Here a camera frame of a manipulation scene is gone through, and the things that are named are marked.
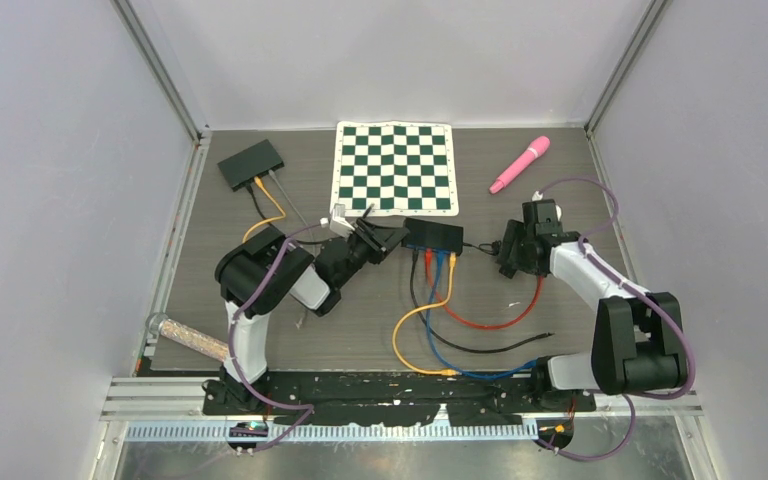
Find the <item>ribbed black network switch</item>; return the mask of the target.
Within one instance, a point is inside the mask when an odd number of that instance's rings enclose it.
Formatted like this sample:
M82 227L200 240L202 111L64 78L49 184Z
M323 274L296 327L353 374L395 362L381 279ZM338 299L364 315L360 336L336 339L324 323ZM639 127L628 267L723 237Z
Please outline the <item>ribbed black network switch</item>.
M461 255L464 248L464 228L419 218L406 218L403 227L408 234L401 246L414 250Z

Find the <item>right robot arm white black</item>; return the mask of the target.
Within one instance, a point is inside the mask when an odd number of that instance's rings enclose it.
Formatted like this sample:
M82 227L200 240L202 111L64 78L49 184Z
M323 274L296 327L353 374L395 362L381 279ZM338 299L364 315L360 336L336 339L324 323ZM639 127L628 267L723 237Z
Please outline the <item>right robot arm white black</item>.
M544 356L534 367L531 397L556 410L571 390L607 395L675 396L690 378L681 340L680 304L667 292L652 293L607 264L578 232L564 229L552 200L523 203L511 220L497 262L502 275L517 272L566 283L594 311L589 350Z

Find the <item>black power adapter with cord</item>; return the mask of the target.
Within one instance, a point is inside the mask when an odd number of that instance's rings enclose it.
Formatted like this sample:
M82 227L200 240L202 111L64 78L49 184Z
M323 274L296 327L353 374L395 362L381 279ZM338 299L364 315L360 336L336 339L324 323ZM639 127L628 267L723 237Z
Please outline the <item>black power adapter with cord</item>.
M464 242L463 246L466 248L472 248L477 251L480 251L486 255L490 256L498 256L501 251L502 242L501 241L493 241L489 243L479 243L479 244L472 244L468 242Z

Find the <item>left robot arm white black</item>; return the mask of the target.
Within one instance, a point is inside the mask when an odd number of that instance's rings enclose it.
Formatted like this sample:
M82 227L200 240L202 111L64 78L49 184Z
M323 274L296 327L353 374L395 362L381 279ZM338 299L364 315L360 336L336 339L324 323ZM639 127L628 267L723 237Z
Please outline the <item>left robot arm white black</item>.
M267 396L262 380L268 371L266 340L273 311L291 297L308 312L328 314L348 281L364 266L382 263L408 234L404 226L361 218L339 227L313 254L295 235L267 227L223 256L214 278L227 313L228 353L218 378L203 385L204 413L254 414L272 408L311 414L311 404Z

